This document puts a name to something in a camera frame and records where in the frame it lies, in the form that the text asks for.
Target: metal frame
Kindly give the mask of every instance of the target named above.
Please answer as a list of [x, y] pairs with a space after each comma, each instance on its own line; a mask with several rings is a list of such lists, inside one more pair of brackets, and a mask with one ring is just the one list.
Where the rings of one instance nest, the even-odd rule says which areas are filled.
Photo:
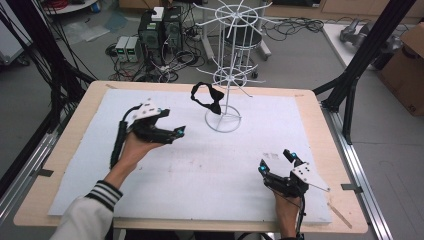
[[[208, 0], [203, 0], [202, 3], [203, 3], [202, 5], [204, 7], [206, 7], [206, 5], [208, 4]], [[267, 0], [261, 0], [259, 7], [264, 7], [266, 5], [267, 5]], [[265, 9], [264, 8], [258, 9], [258, 15], [260, 17], [264, 17]], [[202, 16], [203, 16], [203, 19], [202, 19], [203, 22], [207, 22], [208, 21], [208, 15], [207, 15], [205, 9], [202, 9]], [[262, 26], [262, 20], [258, 20], [255, 24], [255, 27], [257, 29], [259, 29], [259, 31], [262, 31], [261, 26]], [[212, 62], [213, 59], [215, 58], [215, 54], [212, 50], [212, 47], [211, 47], [211, 44], [209, 42], [207, 33], [208, 33], [208, 27], [207, 27], [207, 24], [205, 24], [205, 25], [202, 26], [202, 38], [201, 38], [201, 40], [202, 40], [203, 48], [205, 49], [205, 52], [206, 52], [207, 60], [209, 62]], [[266, 43], [263, 40], [261, 41], [261, 43], [259, 45], [259, 49], [261, 50], [261, 52], [264, 56], [264, 60], [267, 61], [268, 57], [271, 56], [271, 51], [269, 50], [268, 46], [266, 45]]]
[[332, 112], [338, 112], [340, 104], [346, 98], [346, 108], [343, 120], [343, 136], [348, 144], [351, 141], [351, 126], [353, 116], [353, 105], [355, 101], [356, 85], [367, 69], [368, 65], [377, 55], [380, 47], [387, 41], [393, 31], [411, 9], [416, 0], [391, 0], [374, 27], [365, 38], [362, 45], [345, 71], [336, 79], [314, 89], [316, 95], [333, 88], [330, 96], [322, 102], [324, 108]]
[[358, 198], [361, 200], [363, 210], [366, 210], [368, 222], [372, 225], [376, 237], [380, 240], [393, 239], [390, 229], [384, 219], [383, 213], [378, 206], [372, 188], [359, 161], [354, 147], [345, 139], [342, 129], [343, 120], [338, 113], [322, 109], [327, 120], [327, 125], [331, 127], [332, 132], [337, 136], [340, 150], [344, 154], [344, 161], [348, 167], [351, 181], [356, 189]]
[[47, 133], [35, 148], [31, 157], [24, 167], [22, 167], [15, 180], [9, 186], [3, 197], [0, 199], [0, 226], [9, 216], [10, 211], [25, 192], [28, 186], [32, 185], [33, 180], [38, 175], [47, 157], [50, 155], [57, 140], [59, 131], [56, 129], [53, 133]]

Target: black cable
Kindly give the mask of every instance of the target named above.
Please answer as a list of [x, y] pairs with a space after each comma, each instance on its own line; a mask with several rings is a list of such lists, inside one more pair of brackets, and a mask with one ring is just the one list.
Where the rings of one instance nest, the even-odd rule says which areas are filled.
[[[189, 56], [189, 55], [191, 55], [192, 58], [189, 61], [185, 61], [183, 57]], [[199, 59], [199, 56], [194, 55], [193, 52], [189, 52], [189, 51], [180, 51], [177, 54], [175, 54], [175, 57], [178, 62], [185, 64], [187, 66], [194, 65], [195, 63], [197, 63], [197, 60]]]
[[128, 114], [130, 114], [132, 111], [140, 109], [140, 107], [143, 104], [140, 104], [139, 106], [135, 106], [130, 108], [125, 114], [122, 120], [119, 122], [118, 126], [118, 134], [116, 136], [115, 144], [112, 151], [112, 156], [110, 157], [110, 169], [112, 169], [119, 160], [119, 155], [121, 154], [122, 146], [125, 142], [125, 137], [127, 136], [127, 127], [128, 122], [125, 121], [127, 119]]
[[[39, 11], [40, 12], [44, 12], [44, 9], [42, 9], [42, 7], [41, 7], [41, 5], [39, 5], [38, 3], [34, 3], [34, 5], [35, 5], [35, 7], [36, 8], [38, 8], [39, 9]], [[57, 12], [56, 12], [56, 9], [53, 9], [53, 12], [52, 12], [52, 9], [48, 9], [48, 11], [49, 11], [49, 13], [50, 14], [57, 14]], [[50, 31], [50, 33], [52, 34], [52, 31], [51, 31], [51, 29], [53, 29], [55, 32], [56, 32], [56, 34], [58, 34], [58, 36], [59, 36], [59, 38], [65, 43], [65, 46], [66, 46], [66, 48], [68, 49], [68, 51], [69, 51], [69, 53], [71, 54], [71, 57], [72, 57], [72, 59], [73, 59], [73, 62], [74, 62], [74, 66], [78, 69], [78, 70], [80, 70], [79, 69], [79, 66], [78, 66], [78, 63], [77, 63], [77, 61], [75, 60], [75, 58], [77, 58], [78, 59], [78, 61], [84, 66], [84, 68], [91, 74], [91, 76], [93, 76], [94, 77], [94, 79], [98, 79], [91, 71], [90, 71], [90, 69], [85, 65], [85, 63], [78, 57], [78, 55], [72, 50], [72, 48], [71, 48], [71, 46], [70, 46], [70, 44], [69, 44], [69, 41], [68, 41], [68, 39], [67, 39], [67, 37], [66, 37], [66, 34], [65, 34], [65, 31], [64, 31], [64, 29], [63, 29], [63, 25], [62, 25], [62, 23], [61, 23], [61, 21], [60, 21], [60, 19], [57, 19], [56, 20], [56, 24], [55, 25], [52, 25], [51, 23], [50, 23], [50, 21], [49, 21], [49, 19], [47, 19], [45, 16], [44, 16], [44, 21], [45, 21], [45, 23], [46, 23], [46, 25], [48, 25], [49, 27], [48, 27], [48, 30]]]
[[340, 22], [343, 19], [348, 19], [349, 21], [353, 21], [353, 18], [351, 18], [351, 17], [341, 17], [341, 18], [339, 18], [337, 20], [328, 19], [327, 21], [325, 21], [325, 23], [330, 23], [330, 22], [338, 23], [338, 22]]
[[[247, 237], [248, 235], [250, 235], [252, 233], [250, 232], [245, 232], [243, 234], [240, 235], [240, 237], [237, 238], [237, 240], [243, 240], [245, 237]], [[259, 233], [265, 240], [273, 240], [270, 236], [268, 236], [265, 233]]]
[[106, 48], [106, 50], [105, 50], [105, 54], [106, 54], [106, 55], [108, 55], [108, 56], [110, 56], [110, 57], [117, 57], [117, 56], [118, 56], [118, 53], [116, 52], [115, 47], [116, 47], [116, 43], [112, 43], [112, 44], [110, 44], [110, 45]]
[[[288, 18], [280, 19], [279, 21], [280, 23], [274, 24], [272, 27], [267, 27], [270, 22], [262, 25], [262, 29], [264, 30], [265, 34], [275, 41], [284, 41], [288, 36], [294, 35], [302, 29], [307, 29], [313, 33], [318, 33], [321, 32], [324, 27], [324, 23], [322, 21], [308, 18]], [[270, 35], [269, 32], [272, 30], [282, 35], [283, 37], [277, 38]]]
[[297, 226], [296, 226], [296, 237], [297, 238], [299, 238], [300, 237], [300, 235], [301, 235], [301, 233], [300, 233], [300, 227], [302, 226], [302, 222], [303, 222], [303, 216], [305, 216], [305, 205], [306, 205], [306, 202], [305, 202], [305, 195], [301, 195], [300, 196], [300, 199], [301, 199], [301, 208], [300, 208], [300, 211], [299, 211], [299, 217], [298, 217], [298, 219], [297, 219]]

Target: hand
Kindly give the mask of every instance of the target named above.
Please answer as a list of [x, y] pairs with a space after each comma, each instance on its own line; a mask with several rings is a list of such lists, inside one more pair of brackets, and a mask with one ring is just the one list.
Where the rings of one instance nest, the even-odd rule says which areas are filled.
[[130, 132], [125, 139], [124, 149], [122, 150], [121, 157], [118, 163], [132, 166], [134, 170], [137, 163], [152, 149], [163, 146], [162, 143], [149, 143], [137, 138], [137, 136]]
[[284, 198], [274, 192], [281, 238], [296, 237], [296, 218], [301, 204], [300, 197]]
[[160, 146], [163, 146], [163, 144], [140, 140], [134, 133], [130, 132], [125, 139], [124, 149], [118, 163], [110, 170], [104, 180], [119, 189], [127, 176], [137, 167], [137, 163], [150, 150]]

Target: wooden table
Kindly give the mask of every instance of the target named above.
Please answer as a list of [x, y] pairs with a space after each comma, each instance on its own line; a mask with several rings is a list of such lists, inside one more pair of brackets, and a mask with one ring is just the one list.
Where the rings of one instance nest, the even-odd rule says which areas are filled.
[[[60, 217], [47, 213], [59, 189], [69, 161], [72, 159], [85, 130], [108, 89], [138, 89], [150, 91], [191, 91], [188, 84], [158, 84], [97, 81], [91, 84], [68, 126], [53, 149], [44, 169], [54, 171], [51, 177], [39, 176], [19, 208], [14, 222], [20, 226], [57, 226]], [[319, 174], [328, 183], [326, 193], [332, 223], [302, 225], [302, 232], [365, 233], [368, 230], [363, 212], [353, 191], [344, 191], [341, 184], [350, 183], [318, 101], [310, 90], [246, 87], [253, 95], [294, 97], [309, 140]], [[200, 220], [155, 220], [117, 218], [116, 228], [175, 229], [279, 232], [272, 222], [228, 222]]]

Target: gray floor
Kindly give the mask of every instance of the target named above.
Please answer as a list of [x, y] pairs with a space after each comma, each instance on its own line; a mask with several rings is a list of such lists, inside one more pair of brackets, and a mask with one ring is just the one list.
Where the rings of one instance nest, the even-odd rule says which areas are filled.
[[[80, 11], [62, 20], [66, 24], [90, 19], [87, 24], [94, 27], [105, 24], [111, 16], [111, 11], [106, 9], [100, 14]], [[113, 64], [104, 50], [119, 36], [136, 34], [137, 27], [136, 21], [128, 21], [124, 28], [93, 42], [74, 44], [72, 49], [99, 79], [107, 79], [113, 74]], [[260, 56], [253, 57], [260, 66], [259, 79], [266, 83], [249, 86], [314, 89], [343, 71], [323, 33], [303, 29], [283, 42], [264, 39], [272, 56], [266, 62]], [[183, 69], [178, 74], [175, 83], [211, 81], [194, 68]], [[318, 99], [323, 100], [327, 95], [321, 94]], [[2, 176], [47, 114], [49, 89], [33, 65], [12, 66], [0, 72], [0, 100]], [[411, 116], [380, 82], [376, 72], [366, 71], [357, 87], [352, 140], [394, 239], [424, 239], [424, 188], [420, 187], [424, 182], [423, 139], [424, 117]], [[15, 226], [15, 210], [0, 226], [0, 239], [49, 238], [52, 228]], [[363, 235], [306, 234], [306, 237], [375, 239], [372, 230]]]

